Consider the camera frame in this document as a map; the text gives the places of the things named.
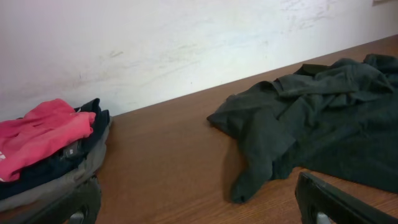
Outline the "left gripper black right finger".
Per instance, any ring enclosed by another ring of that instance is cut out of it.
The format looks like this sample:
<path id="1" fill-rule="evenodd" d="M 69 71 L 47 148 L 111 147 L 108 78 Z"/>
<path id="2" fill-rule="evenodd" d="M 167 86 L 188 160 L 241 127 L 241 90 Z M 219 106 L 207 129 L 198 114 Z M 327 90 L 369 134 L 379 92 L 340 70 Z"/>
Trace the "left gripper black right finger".
<path id="1" fill-rule="evenodd" d="M 397 218 L 358 200 L 308 172 L 299 174 L 295 197 L 302 223 L 397 224 Z"/>

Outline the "dark green t-shirt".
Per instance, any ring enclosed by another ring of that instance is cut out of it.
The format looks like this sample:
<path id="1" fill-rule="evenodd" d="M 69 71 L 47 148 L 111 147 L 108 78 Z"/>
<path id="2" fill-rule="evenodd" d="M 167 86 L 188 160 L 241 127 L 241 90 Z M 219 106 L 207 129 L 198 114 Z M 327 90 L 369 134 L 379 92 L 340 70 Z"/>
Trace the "dark green t-shirt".
<path id="1" fill-rule="evenodd" d="M 208 121 L 247 166 L 231 188 L 247 202 L 295 167 L 397 192 L 397 59 L 369 54 L 296 72 L 229 96 Z"/>

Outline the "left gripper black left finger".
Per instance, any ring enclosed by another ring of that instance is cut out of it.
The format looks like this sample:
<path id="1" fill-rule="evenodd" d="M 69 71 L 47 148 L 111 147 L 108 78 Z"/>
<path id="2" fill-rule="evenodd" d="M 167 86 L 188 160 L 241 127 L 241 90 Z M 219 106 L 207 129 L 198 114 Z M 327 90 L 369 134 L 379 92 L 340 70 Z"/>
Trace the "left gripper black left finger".
<path id="1" fill-rule="evenodd" d="M 53 199 L 37 203 L 10 218 L 6 224 L 89 223 L 96 222 L 101 208 L 101 188 L 97 176 L 67 190 Z"/>

